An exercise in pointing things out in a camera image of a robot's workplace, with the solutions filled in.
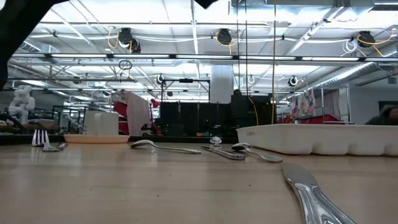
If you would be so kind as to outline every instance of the wooden table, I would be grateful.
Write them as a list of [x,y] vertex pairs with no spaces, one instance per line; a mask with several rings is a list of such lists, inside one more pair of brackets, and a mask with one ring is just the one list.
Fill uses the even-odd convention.
[[[199,144],[159,144],[196,148]],[[394,157],[285,156],[357,223],[397,223]],[[127,144],[0,146],[0,223],[303,223],[280,164]]]

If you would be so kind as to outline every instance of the cutlery organizer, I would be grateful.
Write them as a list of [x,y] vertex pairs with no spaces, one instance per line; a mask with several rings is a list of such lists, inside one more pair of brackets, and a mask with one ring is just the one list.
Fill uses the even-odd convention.
[[237,132],[239,142],[284,154],[398,156],[398,126],[272,124]]

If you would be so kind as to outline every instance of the knife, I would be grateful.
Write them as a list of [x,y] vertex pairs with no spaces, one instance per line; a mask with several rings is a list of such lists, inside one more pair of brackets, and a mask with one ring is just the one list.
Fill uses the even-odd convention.
[[300,202],[306,224],[355,224],[326,197],[308,170],[283,162],[282,172]]
[[224,151],[221,149],[215,149],[213,147],[207,147],[207,146],[201,146],[202,149],[206,150],[206,151],[210,151],[210,152],[214,152],[215,154],[219,154],[221,156],[224,156],[228,159],[233,159],[233,160],[245,160],[246,156],[239,154],[239,153],[235,153],[235,152],[228,152],[228,151]]

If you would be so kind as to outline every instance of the person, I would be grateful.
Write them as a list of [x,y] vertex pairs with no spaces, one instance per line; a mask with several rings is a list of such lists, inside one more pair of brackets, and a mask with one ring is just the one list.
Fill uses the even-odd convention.
[[366,125],[398,125],[398,106],[384,106],[380,115],[370,119]]
[[234,90],[234,96],[241,96],[242,92],[241,90]]

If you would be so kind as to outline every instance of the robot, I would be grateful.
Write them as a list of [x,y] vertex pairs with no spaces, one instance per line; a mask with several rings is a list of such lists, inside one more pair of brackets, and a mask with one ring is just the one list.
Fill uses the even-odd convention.
[[19,122],[21,124],[27,123],[29,111],[35,108],[35,99],[30,96],[32,91],[31,86],[21,85],[14,92],[14,99],[8,107],[8,112],[11,116],[19,115]]

